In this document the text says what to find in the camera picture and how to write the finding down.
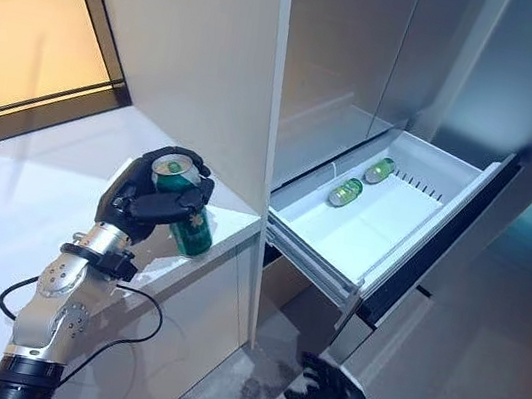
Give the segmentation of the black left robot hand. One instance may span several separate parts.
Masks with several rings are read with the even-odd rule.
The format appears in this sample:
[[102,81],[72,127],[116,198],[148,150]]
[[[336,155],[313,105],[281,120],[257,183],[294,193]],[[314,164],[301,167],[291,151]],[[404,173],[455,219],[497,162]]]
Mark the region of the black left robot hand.
[[[197,169],[198,182],[180,190],[159,191],[153,181],[153,163],[163,157],[183,155]],[[131,161],[100,197],[94,222],[110,224],[132,244],[150,237],[160,224],[184,220],[208,204],[215,183],[210,169],[196,152],[181,146],[165,146]]]

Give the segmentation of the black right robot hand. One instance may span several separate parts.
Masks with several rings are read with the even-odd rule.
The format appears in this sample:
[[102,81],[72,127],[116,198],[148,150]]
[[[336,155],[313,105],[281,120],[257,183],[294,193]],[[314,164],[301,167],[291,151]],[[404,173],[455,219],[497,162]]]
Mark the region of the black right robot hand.
[[310,352],[302,353],[305,391],[288,388],[285,399],[366,399],[364,392],[339,368]]

